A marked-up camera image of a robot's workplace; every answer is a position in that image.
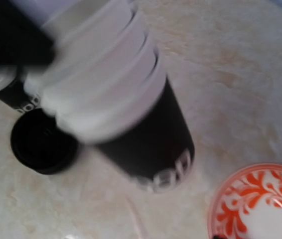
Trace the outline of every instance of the black bottle cap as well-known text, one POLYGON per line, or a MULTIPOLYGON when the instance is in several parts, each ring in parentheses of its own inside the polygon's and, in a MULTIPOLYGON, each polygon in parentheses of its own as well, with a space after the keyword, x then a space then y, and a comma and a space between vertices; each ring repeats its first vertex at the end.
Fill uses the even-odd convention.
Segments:
POLYGON ((11 149, 20 163, 41 174, 58 173, 76 158, 78 141, 62 132, 41 109, 25 113, 14 125, 11 149))

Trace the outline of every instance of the orange and white plate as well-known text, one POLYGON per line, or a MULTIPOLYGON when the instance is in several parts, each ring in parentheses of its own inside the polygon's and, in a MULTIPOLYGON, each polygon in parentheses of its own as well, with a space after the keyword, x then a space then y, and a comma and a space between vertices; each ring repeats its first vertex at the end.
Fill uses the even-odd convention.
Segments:
POLYGON ((282 239, 282 165, 241 169, 221 186, 208 218, 209 238, 282 239))

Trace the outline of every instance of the black container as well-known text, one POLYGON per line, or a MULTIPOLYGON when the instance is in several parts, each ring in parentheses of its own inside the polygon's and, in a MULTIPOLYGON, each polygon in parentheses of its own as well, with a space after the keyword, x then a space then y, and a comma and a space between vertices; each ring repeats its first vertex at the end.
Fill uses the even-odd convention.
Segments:
POLYGON ((137 125, 97 147, 140 187, 156 193, 184 178, 195 151, 168 80, 155 106, 137 125))
POLYGON ((22 115, 10 136, 17 160, 41 174, 55 174, 76 159, 78 142, 56 127, 54 118, 36 109, 22 115))
POLYGON ((40 101, 39 97, 31 97, 25 93, 24 78, 25 73, 18 68, 12 81, 0 90, 0 100, 22 114, 36 109, 40 101))

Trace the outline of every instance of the countertop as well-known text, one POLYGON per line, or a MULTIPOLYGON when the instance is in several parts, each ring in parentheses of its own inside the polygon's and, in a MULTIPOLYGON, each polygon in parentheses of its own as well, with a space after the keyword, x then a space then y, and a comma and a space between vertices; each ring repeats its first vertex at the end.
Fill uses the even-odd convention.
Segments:
POLYGON ((0 239, 207 239, 217 186, 237 169, 282 163, 282 8, 268 0, 140 0, 196 146, 190 175, 152 195, 83 147, 54 176, 9 147, 18 113, 0 102, 0 239))

